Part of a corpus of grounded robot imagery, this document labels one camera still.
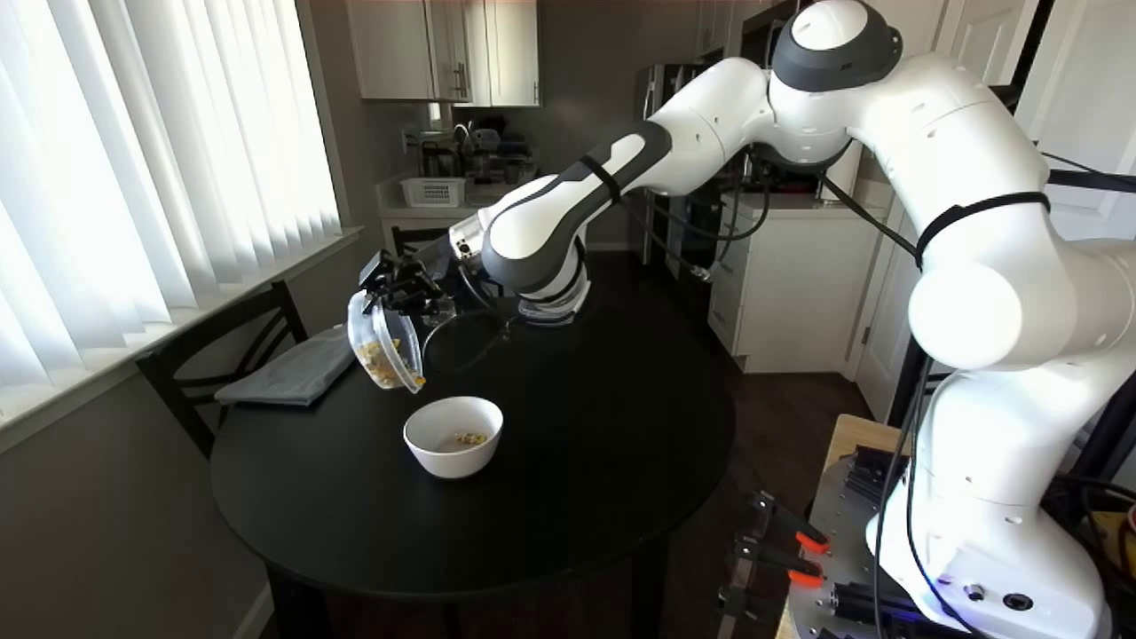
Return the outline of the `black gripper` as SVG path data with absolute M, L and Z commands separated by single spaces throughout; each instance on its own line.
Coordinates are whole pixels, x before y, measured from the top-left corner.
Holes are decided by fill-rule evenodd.
M 360 269 L 360 290 L 369 308 L 402 314 L 421 327 L 454 321 L 454 251 L 448 244 L 375 251 Z

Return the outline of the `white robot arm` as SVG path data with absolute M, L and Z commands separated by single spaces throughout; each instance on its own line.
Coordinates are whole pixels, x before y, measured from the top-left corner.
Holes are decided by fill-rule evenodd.
M 378 386 L 421 385 L 421 339 L 458 275 L 483 308 L 578 317 L 583 229 L 636 188 L 686 196 L 743 149 L 822 166 L 866 146 L 901 199 L 915 345 L 948 370 L 866 548 L 937 624 L 984 639 L 1106 639 L 1103 580 L 1045 494 L 1136 370 L 1136 251 L 1065 242 L 1048 165 L 1000 101 L 944 58 L 905 58 L 864 0 L 812 0 L 775 58 L 724 58 L 568 170 L 465 216 L 427 258 L 375 258 L 349 340 Z

